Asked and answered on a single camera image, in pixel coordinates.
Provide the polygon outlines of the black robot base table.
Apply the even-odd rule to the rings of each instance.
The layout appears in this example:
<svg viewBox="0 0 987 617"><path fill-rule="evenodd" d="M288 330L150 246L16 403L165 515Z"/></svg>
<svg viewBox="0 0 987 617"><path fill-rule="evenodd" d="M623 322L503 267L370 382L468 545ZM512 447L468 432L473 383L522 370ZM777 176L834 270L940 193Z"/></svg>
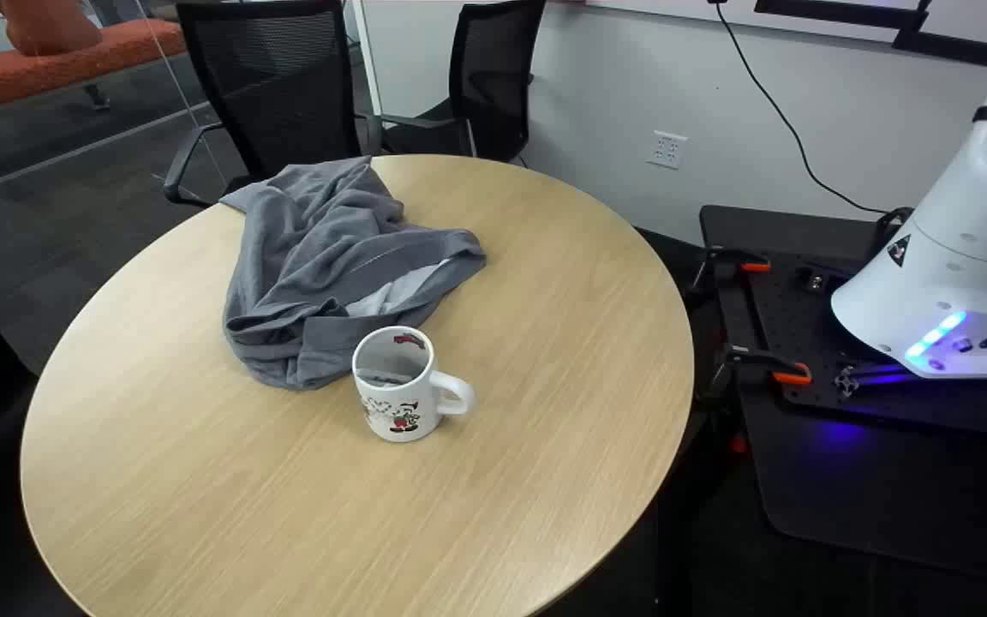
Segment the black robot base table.
<svg viewBox="0 0 987 617"><path fill-rule="evenodd" d="M880 363L839 387L866 350L831 317L831 293L874 241L866 222L736 207L699 214L712 255L769 256L772 274L712 270L722 334L813 370L777 387L736 368L769 520L796 539L987 577L987 382L906 382Z"/></svg>

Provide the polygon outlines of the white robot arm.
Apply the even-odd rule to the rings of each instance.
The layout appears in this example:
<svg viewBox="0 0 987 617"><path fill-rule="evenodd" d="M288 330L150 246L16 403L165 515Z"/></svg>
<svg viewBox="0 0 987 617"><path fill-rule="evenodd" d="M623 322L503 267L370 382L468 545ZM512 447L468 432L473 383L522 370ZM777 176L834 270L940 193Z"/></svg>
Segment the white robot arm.
<svg viewBox="0 0 987 617"><path fill-rule="evenodd" d="M987 99L901 231L831 294L831 313L923 382L987 382Z"/></svg>

